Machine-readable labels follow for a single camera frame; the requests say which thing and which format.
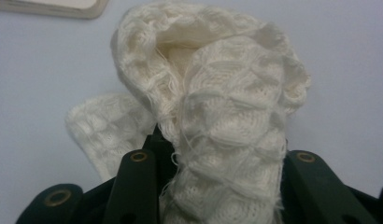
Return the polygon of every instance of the white cloth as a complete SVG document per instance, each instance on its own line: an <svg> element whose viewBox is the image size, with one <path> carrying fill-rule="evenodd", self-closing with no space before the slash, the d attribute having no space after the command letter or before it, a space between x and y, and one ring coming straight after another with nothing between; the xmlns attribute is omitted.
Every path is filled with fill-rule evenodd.
<svg viewBox="0 0 383 224"><path fill-rule="evenodd" d="M279 222L286 115L310 83L288 38L248 15L159 2L126 13L112 51L121 81L177 153L163 223Z"/></svg>

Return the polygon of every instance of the white background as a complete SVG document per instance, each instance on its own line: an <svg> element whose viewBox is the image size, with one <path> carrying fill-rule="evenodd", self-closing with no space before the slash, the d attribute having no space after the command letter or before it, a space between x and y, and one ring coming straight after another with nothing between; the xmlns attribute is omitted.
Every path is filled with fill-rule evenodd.
<svg viewBox="0 0 383 224"><path fill-rule="evenodd" d="M111 0L84 21L0 12L0 224L14 223L43 189L98 174L68 136L64 116L106 92L126 91L109 42L123 13L148 1ZM383 1L206 0L284 30L312 76L289 119L290 149L318 153L348 185L383 187Z"/></svg>

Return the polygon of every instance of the cable knit pattern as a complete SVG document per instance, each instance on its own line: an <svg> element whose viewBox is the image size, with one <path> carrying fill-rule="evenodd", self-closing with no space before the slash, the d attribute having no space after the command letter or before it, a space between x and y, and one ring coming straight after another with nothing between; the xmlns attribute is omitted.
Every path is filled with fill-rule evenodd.
<svg viewBox="0 0 383 224"><path fill-rule="evenodd" d="M279 223L286 116L305 102L310 84L288 38L231 10L156 2L129 10L111 47L121 81L177 153L179 172L160 200L163 223ZM85 149L97 167L114 162L113 154L96 154L113 150L104 146L125 144L104 142L103 130L123 136L151 125L125 110L136 116L125 121L133 125L96 125L84 121L96 115L88 107L72 112L69 126L79 142L99 143Z"/></svg>
<svg viewBox="0 0 383 224"><path fill-rule="evenodd" d="M117 174L124 154L142 148L156 121L132 95L113 93L76 106L65 122L101 179L107 181Z"/></svg>

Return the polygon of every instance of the folded cloth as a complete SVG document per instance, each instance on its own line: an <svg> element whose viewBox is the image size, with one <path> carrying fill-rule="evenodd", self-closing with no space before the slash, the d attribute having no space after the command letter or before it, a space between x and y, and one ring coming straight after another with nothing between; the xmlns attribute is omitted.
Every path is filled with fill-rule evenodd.
<svg viewBox="0 0 383 224"><path fill-rule="evenodd" d="M121 81L177 153L163 223L279 223L286 116L310 84L288 38L231 10L155 2L125 14L111 48Z"/></svg>

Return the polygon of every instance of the white table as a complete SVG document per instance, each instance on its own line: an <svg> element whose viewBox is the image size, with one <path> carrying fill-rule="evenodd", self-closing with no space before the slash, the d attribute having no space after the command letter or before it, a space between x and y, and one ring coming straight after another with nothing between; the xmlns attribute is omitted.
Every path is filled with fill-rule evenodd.
<svg viewBox="0 0 383 224"><path fill-rule="evenodd" d="M43 189L98 174L68 136L72 106L118 81L109 41L123 13L148 1L111 0L92 21L0 12L0 224ZM377 196L383 187L383 1L206 0L273 21L312 75L290 118L290 149L318 153L339 177Z"/></svg>

